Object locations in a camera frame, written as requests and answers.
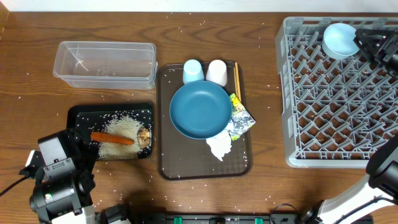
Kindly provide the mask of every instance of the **crumpled paper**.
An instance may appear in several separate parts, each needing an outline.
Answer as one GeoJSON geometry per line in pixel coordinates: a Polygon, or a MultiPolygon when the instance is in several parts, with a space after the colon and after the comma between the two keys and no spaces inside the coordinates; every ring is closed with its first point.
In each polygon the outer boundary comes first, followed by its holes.
{"type": "Polygon", "coordinates": [[[212,138],[206,139],[206,143],[211,148],[211,153],[220,161],[223,161],[225,154],[231,152],[231,137],[226,129],[212,138]]]}

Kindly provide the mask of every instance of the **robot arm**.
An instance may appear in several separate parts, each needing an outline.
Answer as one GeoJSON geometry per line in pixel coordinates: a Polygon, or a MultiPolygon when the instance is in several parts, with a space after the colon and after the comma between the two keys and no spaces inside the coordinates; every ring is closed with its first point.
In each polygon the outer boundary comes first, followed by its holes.
{"type": "Polygon", "coordinates": [[[369,175],[365,175],[358,183],[350,187],[344,193],[335,198],[325,200],[321,204],[318,212],[318,217],[322,222],[324,224],[349,224],[379,208],[394,205],[385,200],[378,200],[357,212],[354,211],[352,215],[347,216],[347,214],[352,212],[355,208],[375,198],[384,197],[391,200],[393,199],[392,196],[382,190],[371,188],[368,181],[369,175]]]}
{"type": "Polygon", "coordinates": [[[298,223],[349,224],[379,208],[397,204],[398,136],[373,154],[366,172],[358,183],[309,210],[298,223]]]}
{"type": "Polygon", "coordinates": [[[115,205],[95,214],[90,192],[97,148],[84,143],[74,130],[39,139],[40,151],[32,151],[20,175],[35,179],[30,207],[41,223],[130,224],[127,205],[115,205]]]}

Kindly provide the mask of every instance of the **white cup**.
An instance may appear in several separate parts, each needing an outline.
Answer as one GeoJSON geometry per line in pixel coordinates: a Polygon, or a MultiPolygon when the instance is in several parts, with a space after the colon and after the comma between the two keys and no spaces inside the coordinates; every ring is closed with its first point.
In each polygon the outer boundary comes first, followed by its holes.
{"type": "Polygon", "coordinates": [[[205,75],[203,74],[200,62],[195,59],[185,62],[184,71],[182,73],[182,81],[184,84],[194,81],[203,81],[204,79],[205,75]]]}
{"type": "Polygon", "coordinates": [[[209,64],[206,80],[225,86],[227,82],[226,64],[222,60],[214,60],[209,64]]]}

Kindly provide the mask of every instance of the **black tray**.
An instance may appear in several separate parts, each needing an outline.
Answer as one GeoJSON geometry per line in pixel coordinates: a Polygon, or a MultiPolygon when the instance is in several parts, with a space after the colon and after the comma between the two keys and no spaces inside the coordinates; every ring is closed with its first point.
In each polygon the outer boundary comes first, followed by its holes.
{"type": "MultiPolygon", "coordinates": [[[[209,63],[202,63],[206,74],[209,63]]],[[[235,92],[234,62],[226,61],[228,82],[224,89],[235,92]]],[[[191,139],[179,133],[170,119],[170,102],[174,93],[183,86],[183,64],[166,65],[157,72],[157,109],[159,117],[158,169],[167,180],[236,177],[247,174],[252,167],[250,133],[244,133],[232,142],[231,152],[223,162],[218,160],[206,140],[191,139]]],[[[242,71],[239,69],[242,104],[244,99],[242,71]]]]}
{"type": "MultiPolygon", "coordinates": [[[[75,128],[79,133],[83,135],[83,139],[87,141],[85,144],[89,144],[91,147],[97,147],[96,144],[92,144],[92,142],[90,144],[90,142],[88,142],[91,140],[91,132],[102,132],[104,128],[103,124],[112,120],[112,115],[116,114],[116,111],[119,114],[121,111],[123,111],[123,115],[138,114],[138,116],[132,118],[144,123],[145,128],[148,128],[150,130],[152,142],[154,142],[153,109],[152,106],[148,103],[73,106],[68,111],[67,128],[75,128]],[[111,115],[107,118],[100,117],[100,115],[103,116],[105,114],[111,115]],[[88,118],[88,120],[77,119],[83,117],[88,118]]],[[[153,144],[150,144],[150,146],[145,147],[141,152],[137,153],[137,159],[143,159],[150,156],[150,154],[152,153],[152,147],[153,144]]]]}

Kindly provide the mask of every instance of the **white wall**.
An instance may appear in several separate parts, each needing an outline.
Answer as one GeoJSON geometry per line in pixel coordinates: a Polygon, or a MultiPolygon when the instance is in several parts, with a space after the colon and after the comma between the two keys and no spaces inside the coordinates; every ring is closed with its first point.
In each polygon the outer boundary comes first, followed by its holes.
{"type": "Polygon", "coordinates": [[[398,0],[0,0],[10,11],[398,12],[398,0]]]}

